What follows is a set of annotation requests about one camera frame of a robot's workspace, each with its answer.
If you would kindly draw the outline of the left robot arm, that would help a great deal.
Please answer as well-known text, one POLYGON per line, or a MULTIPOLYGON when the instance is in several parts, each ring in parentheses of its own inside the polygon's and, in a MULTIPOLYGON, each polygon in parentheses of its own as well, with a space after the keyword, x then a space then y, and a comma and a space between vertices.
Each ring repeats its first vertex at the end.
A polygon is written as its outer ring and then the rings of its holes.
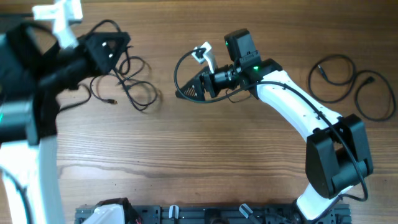
POLYGON ((1 174, 13 223, 63 223, 57 174, 57 96, 105 75, 127 50, 127 32, 92 29, 73 47, 41 52, 24 21, 1 36, 1 174))

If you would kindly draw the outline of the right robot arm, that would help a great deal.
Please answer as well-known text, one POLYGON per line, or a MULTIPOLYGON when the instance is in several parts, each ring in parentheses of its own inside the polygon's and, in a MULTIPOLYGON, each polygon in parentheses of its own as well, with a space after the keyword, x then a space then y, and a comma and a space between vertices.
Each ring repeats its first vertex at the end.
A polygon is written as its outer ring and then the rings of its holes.
POLYGON ((239 29, 225 35, 231 64, 219 67, 210 43, 189 51, 200 70, 176 96, 194 103, 215 103, 220 92, 241 91, 274 108, 306 143, 305 173, 308 186, 292 205, 283 205, 262 218, 242 204, 240 213, 253 223, 348 223, 343 199, 374 170, 365 125, 355 114, 342 116, 303 91, 275 60, 261 58, 250 32, 239 29))

